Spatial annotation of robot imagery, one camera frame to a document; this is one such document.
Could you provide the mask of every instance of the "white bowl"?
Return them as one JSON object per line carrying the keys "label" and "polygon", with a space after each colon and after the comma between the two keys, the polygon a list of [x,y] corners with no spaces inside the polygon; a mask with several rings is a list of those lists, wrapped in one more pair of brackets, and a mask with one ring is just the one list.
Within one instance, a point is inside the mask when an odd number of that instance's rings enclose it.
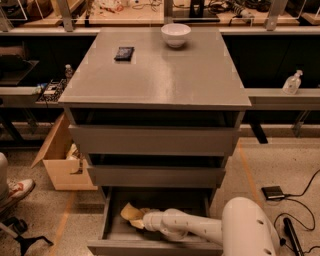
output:
{"label": "white bowl", "polygon": [[173,48],[181,47],[188,39],[191,28],[185,24],[170,23],[161,27],[163,40]]}

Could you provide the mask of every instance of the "drawer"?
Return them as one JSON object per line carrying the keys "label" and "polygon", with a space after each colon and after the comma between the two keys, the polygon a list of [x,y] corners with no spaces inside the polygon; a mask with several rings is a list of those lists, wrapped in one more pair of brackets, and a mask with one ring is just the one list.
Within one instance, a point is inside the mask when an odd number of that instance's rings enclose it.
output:
{"label": "drawer", "polygon": [[189,233],[183,240],[167,241],[159,232],[137,230],[122,219],[120,211],[130,202],[137,208],[166,210],[176,208],[188,214],[208,216],[209,190],[102,188],[105,213],[102,233],[97,240],[88,241],[94,255],[108,256],[213,256],[221,255],[222,248]]}
{"label": "drawer", "polygon": [[100,186],[219,188],[222,158],[204,156],[90,155],[88,173]]}
{"label": "drawer", "polygon": [[74,124],[176,127],[235,127],[239,111],[70,108]]}
{"label": "drawer", "polygon": [[230,156],[239,136],[235,128],[71,125],[69,129],[83,153]]}

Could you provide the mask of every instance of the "black power adapter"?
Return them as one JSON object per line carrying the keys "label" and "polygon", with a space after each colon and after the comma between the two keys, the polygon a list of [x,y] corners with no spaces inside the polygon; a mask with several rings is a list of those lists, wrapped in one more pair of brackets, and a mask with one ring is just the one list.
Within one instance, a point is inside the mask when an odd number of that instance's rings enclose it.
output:
{"label": "black power adapter", "polygon": [[263,187],[261,190],[267,200],[281,200],[285,198],[280,186]]}

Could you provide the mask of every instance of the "gray cabinet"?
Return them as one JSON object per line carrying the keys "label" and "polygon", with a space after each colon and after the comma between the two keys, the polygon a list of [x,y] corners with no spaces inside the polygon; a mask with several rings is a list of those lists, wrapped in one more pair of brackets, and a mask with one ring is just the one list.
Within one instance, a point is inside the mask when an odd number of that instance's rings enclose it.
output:
{"label": "gray cabinet", "polygon": [[[135,47],[131,62],[114,61],[119,46]],[[104,28],[59,104],[105,199],[101,235],[88,242],[95,255],[221,254],[192,234],[137,231],[119,215],[131,202],[209,217],[251,106],[218,30],[192,28],[172,49],[160,28]]]}

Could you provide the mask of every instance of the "open drawer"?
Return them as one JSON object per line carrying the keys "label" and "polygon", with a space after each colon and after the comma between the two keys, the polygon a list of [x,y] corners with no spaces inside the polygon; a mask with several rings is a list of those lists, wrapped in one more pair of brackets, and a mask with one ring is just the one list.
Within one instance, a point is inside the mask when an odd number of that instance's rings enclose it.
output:
{"label": "open drawer", "polygon": [[160,232],[132,227],[120,212],[130,202],[136,208],[176,208],[208,217],[210,189],[102,187],[105,212],[102,233],[88,241],[94,255],[108,256],[214,256],[222,248],[189,233],[180,241],[168,241]]}

